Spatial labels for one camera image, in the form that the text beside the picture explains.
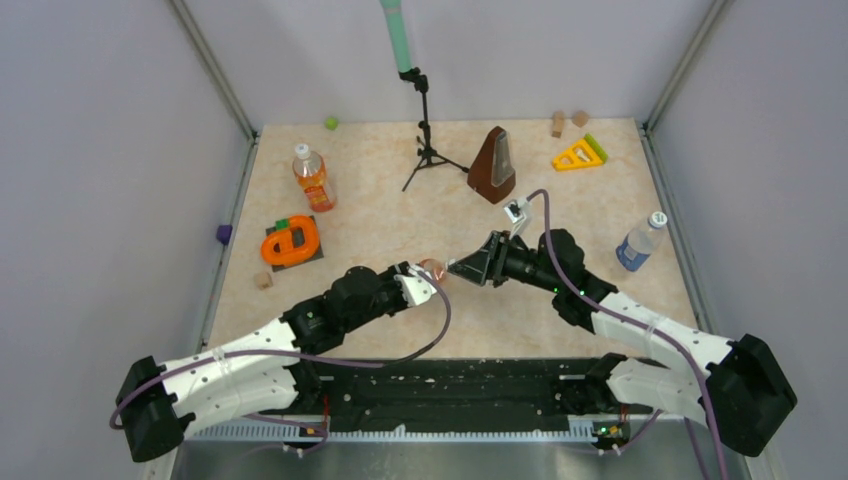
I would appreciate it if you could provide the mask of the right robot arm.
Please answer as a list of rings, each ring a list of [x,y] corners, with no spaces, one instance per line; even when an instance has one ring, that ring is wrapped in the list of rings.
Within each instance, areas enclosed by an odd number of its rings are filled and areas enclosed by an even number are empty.
[[[589,404],[600,412],[638,404],[702,425],[712,414],[724,446],[756,457],[798,403],[764,340],[724,338],[650,310],[589,272],[583,250],[564,229],[541,235],[536,248],[494,231],[447,270],[480,286],[515,280],[550,291],[554,310],[568,324],[644,353],[644,360],[604,358],[600,376],[586,385]]]

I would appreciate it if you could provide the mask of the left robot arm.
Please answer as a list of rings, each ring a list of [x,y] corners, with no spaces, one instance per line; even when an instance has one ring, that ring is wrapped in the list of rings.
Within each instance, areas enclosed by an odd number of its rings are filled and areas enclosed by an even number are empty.
[[[289,407],[308,413],[321,393],[314,366],[355,329],[426,303],[433,279],[406,262],[382,273],[356,266],[324,293],[236,340],[182,359],[134,362],[110,426],[136,463],[159,458],[199,431]]]

